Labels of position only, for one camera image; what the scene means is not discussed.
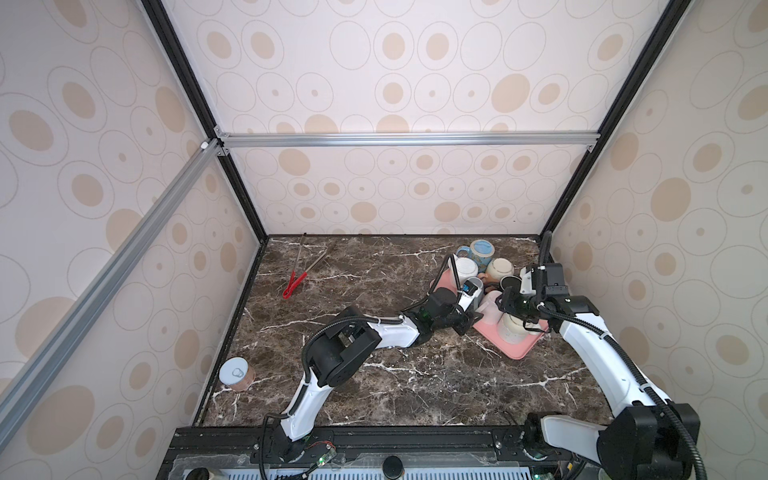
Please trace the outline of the pale pink mug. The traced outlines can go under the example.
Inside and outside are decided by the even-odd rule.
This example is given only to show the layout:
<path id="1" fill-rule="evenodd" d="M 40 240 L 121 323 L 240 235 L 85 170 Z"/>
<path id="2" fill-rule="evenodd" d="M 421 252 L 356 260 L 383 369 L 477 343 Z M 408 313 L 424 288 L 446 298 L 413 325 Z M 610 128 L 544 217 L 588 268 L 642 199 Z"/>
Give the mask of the pale pink mug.
<path id="1" fill-rule="evenodd" d="M 498 290 L 487 293 L 479 304 L 477 312 L 482 315 L 477 324 L 484 325 L 496 325 L 503 311 L 499 309 L 497 300 L 502 296 L 502 292 Z"/>

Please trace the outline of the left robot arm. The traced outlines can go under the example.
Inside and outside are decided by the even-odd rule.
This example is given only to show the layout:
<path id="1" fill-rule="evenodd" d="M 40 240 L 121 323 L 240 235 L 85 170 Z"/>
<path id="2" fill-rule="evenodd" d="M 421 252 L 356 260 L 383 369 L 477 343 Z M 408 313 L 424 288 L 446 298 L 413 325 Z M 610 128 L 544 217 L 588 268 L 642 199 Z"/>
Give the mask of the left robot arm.
<path id="1" fill-rule="evenodd" d="M 317 331 L 303 346 L 301 382 L 278 416 L 276 437 L 288 444 L 304 439 L 332 390 L 349 380 L 373 351 L 411 348 L 435 332 L 464 335 L 482 317 L 477 312 L 483 288 L 465 282 L 458 291 L 436 288 L 392 318 L 373 317 L 350 306 Z"/>

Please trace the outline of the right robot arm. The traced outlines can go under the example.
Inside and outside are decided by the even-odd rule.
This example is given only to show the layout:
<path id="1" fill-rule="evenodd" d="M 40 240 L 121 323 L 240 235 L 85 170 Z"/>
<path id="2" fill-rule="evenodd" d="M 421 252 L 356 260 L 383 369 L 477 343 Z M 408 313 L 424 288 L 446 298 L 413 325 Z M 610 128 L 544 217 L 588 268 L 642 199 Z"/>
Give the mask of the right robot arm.
<path id="1" fill-rule="evenodd" d="M 579 355 L 612 412 L 607 425 L 533 414 L 536 442 L 601 467 L 612 479 L 704 479 L 700 418 L 676 403 L 630 358 L 586 296 L 570 293 L 559 263 L 533 265 L 501 282 L 499 309 L 532 329 L 541 322 Z"/>

